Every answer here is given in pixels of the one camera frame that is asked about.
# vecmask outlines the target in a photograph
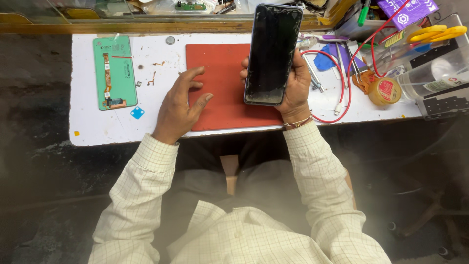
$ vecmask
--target cracked phone screen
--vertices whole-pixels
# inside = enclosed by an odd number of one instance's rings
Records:
[[[269,4],[257,6],[244,90],[245,103],[282,103],[302,16],[300,8]]]

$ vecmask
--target phone display assembly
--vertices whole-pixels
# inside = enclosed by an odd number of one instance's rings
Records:
[[[137,104],[128,36],[93,40],[98,107],[110,110]]]
[[[287,87],[303,11],[259,4],[254,12],[244,102],[281,105]]]

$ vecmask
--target white checkered shirt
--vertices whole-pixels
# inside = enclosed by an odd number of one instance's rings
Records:
[[[172,263],[390,264],[362,233],[365,215],[353,208],[346,170],[314,122],[284,132],[311,236],[292,232],[253,207],[226,213],[199,201],[187,232],[168,247]],[[146,134],[109,193],[93,234],[89,263],[158,263],[151,246],[161,197],[170,188],[178,146]]]

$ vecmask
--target hand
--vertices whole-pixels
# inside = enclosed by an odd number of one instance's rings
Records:
[[[248,57],[241,62],[241,65],[245,68],[240,73],[241,82],[244,84],[248,76],[248,63]],[[310,82],[311,75],[306,61],[301,57],[299,49],[296,49],[283,103],[275,107],[282,114],[284,122],[295,123],[311,115],[308,106]]]
[[[203,84],[193,79],[204,73],[203,67],[191,68],[177,78],[159,108],[158,120],[152,137],[168,145],[174,145],[197,122],[200,113],[213,94],[202,94],[192,108],[189,108],[188,92],[189,88],[202,88]]]

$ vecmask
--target red cable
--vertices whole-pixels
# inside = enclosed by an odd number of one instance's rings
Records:
[[[397,11],[396,11],[396,12],[395,12],[395,13],[394,13],[394,14],[393,14],[376,32],[375,32],[375,33],[373,33],[371,36],[369,36],[369,37],[367,38],[366,41],[363,42],[363,43],[366,43],[366,42],[368,42],[368,40],[371,39],[371,57],[372,57],[372,59],[373,59],[373,68],[374,68],[374,70],[375,70],[376,75],[378,75],[378,77],[380,77],[380,78],[384,77],[386,74],[380,75],[380,74],[378,73],[378,69],[376,68],[375,49],[374,49],[374,45],[373,45],[373,44],[374,44],[374,41],[375,41],[375,36],[376,36],[376,34],[377,34],[378,32],[380,32],[380,31],[397,15],[397,13],[399,13],[399,12],[404,8],[404,6],[406,6],[409,2],[410,2],[410,0],[405,1],[404,4],[403,4],[403,5],[402,5],[402,6],[401,6],[401,7],[400,7],[400,8],[399,8],[399,9],[398,9],[398,10],[397,10]],[[363,44],[358,48],[358,50],[355,52],[355,54],[353,55],[353,57],[356,56],[356,54],[357,54],[358,51],[362,48],[362,46],[363,46]],[[348,66],[348,68],[349,68],[349,69],[348,69],[348,78],[349,78],[349,79],[350,79],[350,66],[351,66],[351,65],[352,65],[352,60],[350,61],[350,65]]]
[[[384,39],[382,39],[382,40],[380,40],[380,41],[378,42],[378,45],[381,45],[381,43],[383,43],[383,41],[385,41],[385,40],[387,40],[388,38],[394,36],[394,35],[397,34],[398,32],[399,32],[399,31],[395,31],[394,33],[392,33],[392,34],[386,36]]]
[[[321,51],[321,50],[307,50],[307,51],[301,52],[301,55],[303,55],[305,53],[309,53],[309,52],[324,54],[324,55],[328,56],[329,59],[331,59],[331,61],[334,62],[335,66],[337,66],[337,69],[339,70],[339,73],[340,73],[340,77],[342,78],[342,93],[340,94],[340,100],[339,100],[339,103],[342,103],[342,100],[344,99],[344,92],[345,92],[345,78],[344,78],[344,75],[342,73],[342,70],[340,69],[340,66],[337,64],[337,62],[334,60],[334,58],[332,58],[332,56],[329,53]],[[352,98],[352,89],[349,88],[348,89],[348,105],[347,105],[347,108],[345,108],[344,113],[339,118],[337,118],[333,121],[322,120],[322,119],[318,118],[317,116],[313,115],[312,113],[311,113],[311,115],[320,122],[327,123],[327,124],[335,123],[335,122],[339,121],[342,117],[344,117],[344,115],[347,113],[348,106],[350,105],[350,99],[351,98]]]
[[[423,24],[425,24],[425,22],[427,22],[427,17],[424,17],[418,26],[421,27]],[[388,38],[394,36],[394,35],[397,34],[398,32],[399,32],[399,31],[395,31],[394,33],[392,33],[392,34],[386,36],[384,39],[382,39],[382,40],[380,40],[380,41],[378,42],[378,45],[381,45],[381,43],[383,43],[383,42],[384,42],[385,40],[387,40]]]
[[[397,13],[399,13],[403,8],[404,6],[406,6],[408,3],[410,2],[410,0],[406,0],[404,2],[404,4],[380,27],[378,28],[378,30],[376,30],[371,36],[369,36],[359,47],[358,49],[355,51],[355,53],[353,54],[352,58],[350,59],[350,63],[348,64],[348,70],[347,70],[347,80],[348,80],[348,83],[350,84],[350,68],[352,67],[352,63],[353,63],[353,60],[355,59],[356,55],[358,54],[358,52],[362,49],[362,47],[370,40],[370,39],[373,39],[373,41],[371,42],[371,55],[373,57],[373,63],[374,63],[374,60],[375,60],[375,56],[374,56],[374,37],[376,36],[376,34],[378,32],[380,32],[383,28],[386,27],[386,25],[397,15]],[[335,66],[337,66],[337,69],[339,70],[339,73],[340,73],[340,76],[342,77],[342,93],[340,95],[340,100],[339,100],[339,103],[342,103],[342,100],[343,100],[343,97],[344,97],[344,92],[345,92],[345,79],[344,79],[344,76],[343,76],[343,73],[342,73],[342,70],[340,69],[339,65],[337,64],[337,62],[332,58],[332,56],[326,52],[323,52],[323,51],[320,51],[320,50],[307,50],[307,51],[303,51],[301,53],[301,55],[305,54],[305,53],[308,53],[308,52],[316,52],[316,53],[321,53],[321,54],[324,54],[326,56],[328,56],[335,64]],[[333,120],[333,121],[326,121],[326,120],[322,120],[320,118],[317,118],[316,116],[314,116],[312,114],[312,116],[317,119],[318,121],[320,122],[323,122],[323,123],[327,123],[327,124],[330,124],[330,123],[335,123],[339,120],[342,119],[342,117],[345,116],[345,114],[348,112],[348,109],[350,108],[350,103],[352,101],[352,87],[349,87],[348,89],[348,104],[345,108],[345,111],[344,113],[337,119]]]

